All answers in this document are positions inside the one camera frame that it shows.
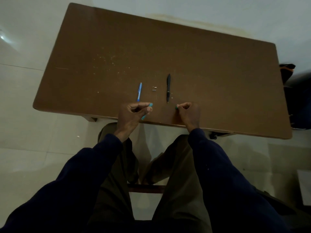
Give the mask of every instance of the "brown desk top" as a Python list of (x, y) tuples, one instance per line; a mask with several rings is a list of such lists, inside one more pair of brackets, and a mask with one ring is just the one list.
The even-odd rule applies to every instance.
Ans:
[(202, 128), (291, 138), (273, 43), (74, 3), (33, 107), (117, 118), (121, 103), (137, 100), (140, 82), (141, 101), (153, 103), (146, 123), (182, 125), (175, 105), (195, 101)]

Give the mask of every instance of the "navy blue sleeve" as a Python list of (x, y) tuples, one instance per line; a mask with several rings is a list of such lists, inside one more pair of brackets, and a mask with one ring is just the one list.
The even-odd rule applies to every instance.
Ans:
[(290, 232), (217, 143), (208, 140), (199, 128), (191, 131), (188, 142), (214, 233)]
[(55, 181), (15, 209), (0, 232), (77, 232), (90, 218), (100, 185), (123, 149), (112, 134), (68, 160)]

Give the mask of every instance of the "wrist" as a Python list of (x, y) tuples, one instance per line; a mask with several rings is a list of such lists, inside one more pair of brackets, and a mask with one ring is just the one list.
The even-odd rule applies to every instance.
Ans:
[(114, 135), (123, 143), (129, 137), (126, 131), (116, 130)]
[(188, 132), (191, 133), (192, 130), (194, 130), (196, 128), (200, 128), (200, 126), (186, 125), (186, 128), (187, 128)]

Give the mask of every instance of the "blue pen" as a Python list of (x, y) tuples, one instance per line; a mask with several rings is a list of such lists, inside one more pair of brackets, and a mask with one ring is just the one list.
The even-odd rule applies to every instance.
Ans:
[[(152, 107), (152, 106), (153, 106), (153, 103), (150, 103), (149, 106)], [(146, 117), (146, 115), (144, 115), (144, 116), (142, 117), (142, 120), (144, 120), (145, 117)]]
[(140, 92), (142, 91), (142, 83), (140, 83), (139, 85), (139, 89), (138, 89), (138, 98), (137, 98), (137, 101), (139, 101), (139, 98), (140, 98)]

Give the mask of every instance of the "leg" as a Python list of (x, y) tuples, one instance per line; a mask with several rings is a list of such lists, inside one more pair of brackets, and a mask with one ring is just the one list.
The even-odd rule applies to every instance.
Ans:
[(187, 139), (188, 135), (179, 136), (151, 164), (146, 175), (150, 184), (170, 176), (152, 220), (188, 219), (192, 220), (196, 232), (212, 232)]
[[(107, 124), (98, 135), (98, 142), (106, 134), (114, 133), (117, 123)], [(138, 160), (132, 152), (132, 142), (123, 143), (123, 151), (112, 165), (111, 172), (100, 187), (93, 215), (89, 223), (94, 222), (132, 222), (134, 221), (127, 181), (138, 180)]]

